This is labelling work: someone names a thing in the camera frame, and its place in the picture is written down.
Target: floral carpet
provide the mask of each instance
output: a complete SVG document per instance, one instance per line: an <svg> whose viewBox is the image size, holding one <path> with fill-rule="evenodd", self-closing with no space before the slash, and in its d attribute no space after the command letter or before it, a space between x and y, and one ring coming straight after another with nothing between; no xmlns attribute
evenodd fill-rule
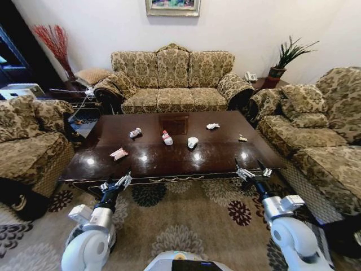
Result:
<svg viewBox="0 0 361 271"><path fill-rule="evenodd" d="M291 193L276 175L271 187ZM54 194L39 220L0 226L0 270L60 270L61 255L76 223L67 215L95 199L68 185ZM297 212L313 222L306 208ZM239 179L130 186L117 200L117 243L103 270L143 270L162 251L184 250L233 270L287 270L270 238L263 207ZM336 270L361 270L361 261L332 254Z"/></svg>

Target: white wall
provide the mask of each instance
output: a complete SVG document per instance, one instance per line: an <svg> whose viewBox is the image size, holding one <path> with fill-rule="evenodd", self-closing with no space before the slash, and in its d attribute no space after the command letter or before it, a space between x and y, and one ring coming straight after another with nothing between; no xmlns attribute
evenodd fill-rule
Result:
<svg viewBox="0 0 361 271"><path fill-rule="evenodd" d="M289 34L320 43L317 52L287 66L288 82L315 82L333 67L361 65L360 0L202 0L199 18L147 17L144 0L13 2L29 26L59 24L67 30L74 72L111 69L116 50L154 51L175 42L190 50L228 50L236 56L236 73L267 76Z"/></svg>

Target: red decorative branch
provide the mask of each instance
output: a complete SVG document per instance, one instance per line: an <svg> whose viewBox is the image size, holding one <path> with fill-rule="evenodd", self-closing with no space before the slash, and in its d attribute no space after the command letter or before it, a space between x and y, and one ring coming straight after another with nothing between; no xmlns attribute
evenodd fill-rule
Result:
<svg viewBox="0 0 361 271"><path fill-rule="evenodd" d="M64 28L54 25L35 25L33 31L52 51L61 66L67 72L69 79L74 80L75 76L68 62L68 35Z"/></svg>

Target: wooden coffee table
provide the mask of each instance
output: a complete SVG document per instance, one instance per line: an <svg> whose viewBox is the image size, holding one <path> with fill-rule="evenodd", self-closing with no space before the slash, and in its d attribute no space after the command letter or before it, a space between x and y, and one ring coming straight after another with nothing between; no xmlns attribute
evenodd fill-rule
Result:
<svg viewBox="0 0 361 271"><path fill-rule="evenodd" d="M209 123L221 127L207 130ZM131 139L129 132L137 127L143 134ZM164 129L172 146L162 141ZM239 142L240 134L248 142ZM199 139L193 150L188 137ZM109 155L120 147L129 155L114 161ZM250 171L259 170L257 160L268 168L284 167L239 111L105 115L58 181L100 197L100 184L110 177L118 180L129 169L132 184L237 177L235 158Z"/></svg>

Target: telephone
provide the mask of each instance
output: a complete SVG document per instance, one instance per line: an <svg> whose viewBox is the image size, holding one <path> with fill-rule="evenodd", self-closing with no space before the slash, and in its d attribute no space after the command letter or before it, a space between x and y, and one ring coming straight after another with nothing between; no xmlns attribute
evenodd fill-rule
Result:
<svg viewBox="0 0 361 271"><path fill-rule="evenodd" d="M255 73L246 72L244 77L249 82L256 82L258 80L257 75Z"/></svg>

